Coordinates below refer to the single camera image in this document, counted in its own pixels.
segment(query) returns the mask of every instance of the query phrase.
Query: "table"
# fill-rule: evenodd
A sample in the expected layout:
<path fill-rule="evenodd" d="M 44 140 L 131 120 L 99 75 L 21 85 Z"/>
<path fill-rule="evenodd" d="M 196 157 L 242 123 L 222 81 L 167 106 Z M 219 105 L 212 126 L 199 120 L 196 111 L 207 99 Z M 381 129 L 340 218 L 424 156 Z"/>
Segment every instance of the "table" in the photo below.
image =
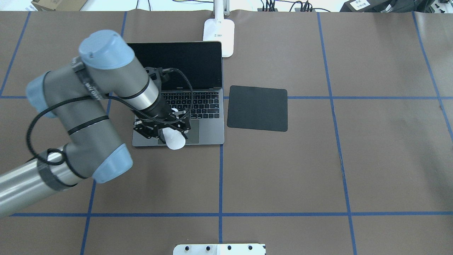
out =
<path fill-rule="evenodd" d="M 25 131 L 36 112 L 26 84 L 70 61 L 90 33 L 197 41 L 211 16 L 1 12 L 0 172 L 30 158 Z M 268 254 L 451 253 L 453 16 L 236 10 L 230 18 L 225 105 L 231 85 L 284 88 L 288 131 L 226 127 L 220 146 L 134 148 L 132 113 L 105 102 L 133 168 L 0 219 L 2 251 L 171 254 L 176 244 L 258 242 Z M 38 123 L 37 150 L 66 142 L 58 120 Z"/>

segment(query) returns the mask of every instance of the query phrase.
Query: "white label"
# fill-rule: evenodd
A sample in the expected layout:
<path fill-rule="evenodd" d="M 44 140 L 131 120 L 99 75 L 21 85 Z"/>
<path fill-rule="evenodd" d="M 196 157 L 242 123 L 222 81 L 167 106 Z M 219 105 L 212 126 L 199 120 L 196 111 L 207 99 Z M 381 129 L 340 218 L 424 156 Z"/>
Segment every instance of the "white label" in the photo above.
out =
<path fill-rule="evenodd" d="M 363 9 L 370 5 L 370 3 L 368 3 L 367 0 L 355 0 L 354 2 L 351 2 L 350 4 L 356 10 Z"/>

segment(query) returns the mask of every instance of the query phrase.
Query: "laptop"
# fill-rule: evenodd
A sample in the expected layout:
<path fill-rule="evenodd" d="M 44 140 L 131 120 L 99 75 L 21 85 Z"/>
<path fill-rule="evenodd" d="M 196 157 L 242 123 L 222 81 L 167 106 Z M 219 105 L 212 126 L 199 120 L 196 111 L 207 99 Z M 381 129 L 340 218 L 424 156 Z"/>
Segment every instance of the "laptop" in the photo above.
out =
<path fill-rule="evenodd" d="M 220 42 L 129 43 L 143 67 L 178 68 L 189 79 L 194 91 L 190 112 L 191 130 L 186 145 L 223 144 L 223 75 Z M 188 105 L 190 90 L 177 72 L 169 73 L 161 93 L 176 109 Z M 163 146 L 159 139 L 147 139 L 133 131 L 132 145 Z"/>

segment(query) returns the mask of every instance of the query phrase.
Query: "black screen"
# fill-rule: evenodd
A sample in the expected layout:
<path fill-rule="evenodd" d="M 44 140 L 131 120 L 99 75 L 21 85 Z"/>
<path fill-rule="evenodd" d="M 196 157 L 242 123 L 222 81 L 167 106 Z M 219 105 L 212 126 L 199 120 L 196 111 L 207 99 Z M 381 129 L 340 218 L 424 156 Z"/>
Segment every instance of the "black screen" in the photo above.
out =
<path fill-rule="evenodd" d="M 178 68 L 193 89 L 222 87 L 222 45 L 220 42 L 130 43 L 143 67 Z M 162 90 L 188 89 L 176 72 L 162 84 Z"/>

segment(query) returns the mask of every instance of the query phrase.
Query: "blue joint cap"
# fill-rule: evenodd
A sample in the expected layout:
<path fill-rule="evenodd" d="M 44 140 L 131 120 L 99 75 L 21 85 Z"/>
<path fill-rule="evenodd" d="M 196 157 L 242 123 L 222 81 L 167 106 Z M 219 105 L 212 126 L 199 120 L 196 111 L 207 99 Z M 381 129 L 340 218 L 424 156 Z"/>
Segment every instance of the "blue joint cap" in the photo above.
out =
<path fill-rule="evenodd" d="M 110 70 L 123 67 L 134 60 L 134 51 L 113 30 L 91 34 L 79 46 L 82 61 L 93 68 Z"/>
<path fill-rule="evenodd" d="M 122 175 L 131 167 L 132 158 L 123 143 L 94 171 L 93 179 L 98 183 L 104 183 Z"/>
<path fill-rule="evenodd" d="M 49 108 L 46 102 L 46 98 L 44 97 L 44 78 L 46 77 L 47 73 L 44 73 L 43 75 L 32 80 L 27 85 L 27 88 L 25 90 L 25 94 L 27 95 L 28 101 L 33 107 L 36 108 L 38 113 Z M 53 114 L 52 112 L 48 112 L 44 116 L 48 118 L 56 117 L 55 114 Z"/>

